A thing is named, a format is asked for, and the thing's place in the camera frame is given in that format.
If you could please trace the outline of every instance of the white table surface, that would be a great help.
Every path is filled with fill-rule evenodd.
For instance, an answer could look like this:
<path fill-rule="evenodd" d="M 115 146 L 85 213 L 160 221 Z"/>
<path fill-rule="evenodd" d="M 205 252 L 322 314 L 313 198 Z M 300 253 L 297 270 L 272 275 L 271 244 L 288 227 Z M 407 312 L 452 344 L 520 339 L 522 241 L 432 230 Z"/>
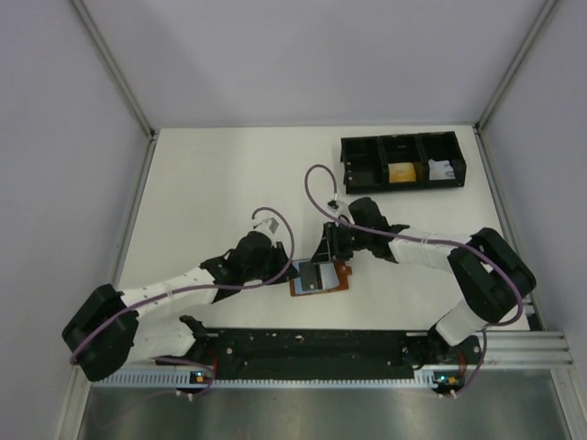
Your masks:
<path fill-rule="evenodd" d="M 309 258 L 326 218 L 305 197 L 308 167 L 331 167 L 341 200 L 350 202 L 356 196 L 344 194 L 340 138 L 431 131 L 457 133 L 467 161 L 465 186 L 373 194 L 383 215 L 390 224 L 430 232 L 472 234 L 484 226 L 501 231 L 470 126 L 169 128 L 157 142 L 118 287 L 162 281 L 224 254 L 250 231 L 250 214 L 261 205 L 286 216 L 295 257 Z M 315 173 L 311 189 L 326 203 L 330 180 L 323 171 Z M 289 250 L 282 226 L 278 239 Z M 287 284 L 264 287 L 198 307 L 194 317 L 206 326 L 425 330 L 462 298 L 445 272 L 394 265 L 367 251 L 350 266 L 349 291 L 292 298 Z M 527 319 L 505 329 L 527 330 Z"/>

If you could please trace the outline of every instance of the metal panel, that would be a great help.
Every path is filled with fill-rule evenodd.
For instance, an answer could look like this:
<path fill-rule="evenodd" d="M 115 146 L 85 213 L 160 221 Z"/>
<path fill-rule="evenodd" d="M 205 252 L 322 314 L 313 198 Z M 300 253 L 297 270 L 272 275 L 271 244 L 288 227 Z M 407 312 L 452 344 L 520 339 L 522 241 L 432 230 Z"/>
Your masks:
<path fill-rule="evenodd" d="M 552 370 L 560 406 L 573 440 L 587 439 L 585 393 L 576 370 Z"/>
<path fill-rule="evenodd" d="M 543 0 L 84 0 L 155 127 L 479 118 Z"/>
<path fill-rule="evenodd" d="M 93 390 L 99 423 L 152 390 Z M 564 440 L 548 373 L 484 372 L 461 399 L 430 390 L 217 390 L 190 403 L 172 393 L 145 401 L 100 430 L 86 411 L 79 440 L 205 438 Z"/>
<path fill-rule="evenodd" d="M 569 346 L 560 332 L 488 332 L 487 340 L 482 369 L 574 369 Z M 452 368 L 424 367 L 436 371 Z"/>

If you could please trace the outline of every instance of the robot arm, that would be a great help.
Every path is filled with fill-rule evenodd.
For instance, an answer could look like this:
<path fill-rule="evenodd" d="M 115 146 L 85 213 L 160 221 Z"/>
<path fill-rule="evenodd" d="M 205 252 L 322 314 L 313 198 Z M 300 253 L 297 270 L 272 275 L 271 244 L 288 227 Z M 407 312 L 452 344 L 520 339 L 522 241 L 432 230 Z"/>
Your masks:
<path fill-rule="evenodd" d="M 118 316 L 77 356 L 86 377 L 101 380 L 126 363 L 180 357 L 194 350 L 206 333 L 202 324 L 185 311 L 240 292 L 221 286 L 242 286 L 275 276 L 288 260 L 282 243 L 273 240 L 277 226 L 274 218 L 256 224 L 234 249 L 170 280 L 123 291 L 116 291 L 111 284 L 97 288 L 62 332 L 72 352 L 105 320 L 129 306 L 145 304 Z M 290 267 L 274 283 L 296 277 L 297 270 Z M 182 294 L 195 289 L 199 290 L 197 294 Z"/>
<path fill-rule="evenodd" d="M 484 228 L 471 236 L 447 236 L 419 231 L 408 225 L 388 225 L 377 204 L 368 197 L 345 205 L 333 201 L 330 209 L 338 218 L 352 218 L 354 224 L 387 231 L 406 237 L 377 236 L 338 225 L 324 224 L 320 246 L 312 260 L 315 263 L 332 259 L 349 260 L 353 252 L 369 250 L 374 257 L 392 263 L 421 264 L 453 274 L 462 290 L 463 299 L 429 330 L 430 349 L 443 358 L 451 347 L 483 329 L 498 323 L 516 305 L 515 295 L 494 269 L 483 264 L 469 250 L 430 243 L 435 239 L 467 244 L 496 263 L 514 282 L 522 296 L 536 287 L 536 279 L 524 262 L 494 230 Z"/>

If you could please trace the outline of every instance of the black tray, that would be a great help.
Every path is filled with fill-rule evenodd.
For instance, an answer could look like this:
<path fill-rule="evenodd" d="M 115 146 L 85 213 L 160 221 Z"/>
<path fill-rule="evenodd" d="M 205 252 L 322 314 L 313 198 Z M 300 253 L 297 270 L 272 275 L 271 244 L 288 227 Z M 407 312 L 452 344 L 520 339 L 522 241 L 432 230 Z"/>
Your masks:
<path fill-rule="evenodd" d="M 467 164 L 454 132 L 413 135 L 345 137 L 340 161 L 345 167 L 347 194 L 464 186 Z M 429 160 L 448 160 L 454 179 L 431 180 Z M 389 182 L 389 164 L 414 165 L 415 181 Z"/>

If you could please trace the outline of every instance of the gray floor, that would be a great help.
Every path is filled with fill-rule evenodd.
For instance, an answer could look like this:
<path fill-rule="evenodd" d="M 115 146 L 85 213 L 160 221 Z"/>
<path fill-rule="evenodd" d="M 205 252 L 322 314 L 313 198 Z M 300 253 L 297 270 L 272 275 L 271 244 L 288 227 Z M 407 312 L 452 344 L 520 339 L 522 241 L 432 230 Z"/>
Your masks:
<path fill-rule="evenodd" d="M 461 399 L 429 390 L 216 390 L 189 403 L 152 390 L 95 389 L 80 439 L 379 440 L 570 438 L 547 372 L 483 372 Z"/>

